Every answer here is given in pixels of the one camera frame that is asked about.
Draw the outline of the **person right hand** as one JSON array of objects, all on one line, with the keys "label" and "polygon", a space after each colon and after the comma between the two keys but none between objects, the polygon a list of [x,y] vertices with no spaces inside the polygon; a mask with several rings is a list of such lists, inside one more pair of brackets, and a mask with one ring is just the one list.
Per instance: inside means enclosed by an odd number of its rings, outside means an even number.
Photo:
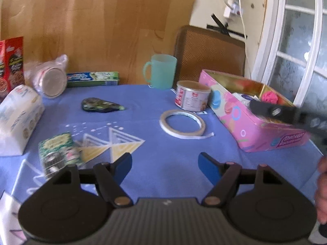
[{"label": "person right hand", "polygon": [[317,219],[324,225],[327,222],[327,161],[326,156],[320,159],[318,164],[320,173],[317,181],[317,190],[315,192],[315,206],[317,209]]}]

